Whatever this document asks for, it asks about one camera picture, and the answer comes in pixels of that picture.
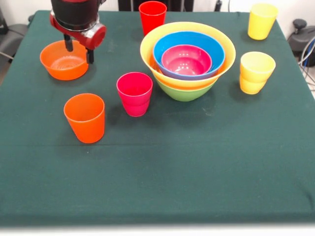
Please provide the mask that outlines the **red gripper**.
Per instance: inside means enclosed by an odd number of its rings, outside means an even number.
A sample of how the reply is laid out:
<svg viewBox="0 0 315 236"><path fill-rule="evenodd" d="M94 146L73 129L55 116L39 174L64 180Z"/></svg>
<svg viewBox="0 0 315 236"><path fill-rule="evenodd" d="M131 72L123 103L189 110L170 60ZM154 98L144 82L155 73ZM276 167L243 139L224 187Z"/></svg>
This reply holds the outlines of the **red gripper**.
<svg viewBox="0 0 315 236"><path fill-rule="evenodd" d="M96 21L88 25L85 29L69 29L57 20L52 10L50 12L50 23L63 34L65 47L68 52L73 51L72 38L74 38L86 48L87 63L94 63L94 49L103 42L106 35L106 26L100 22L98 14Z"/></svg>

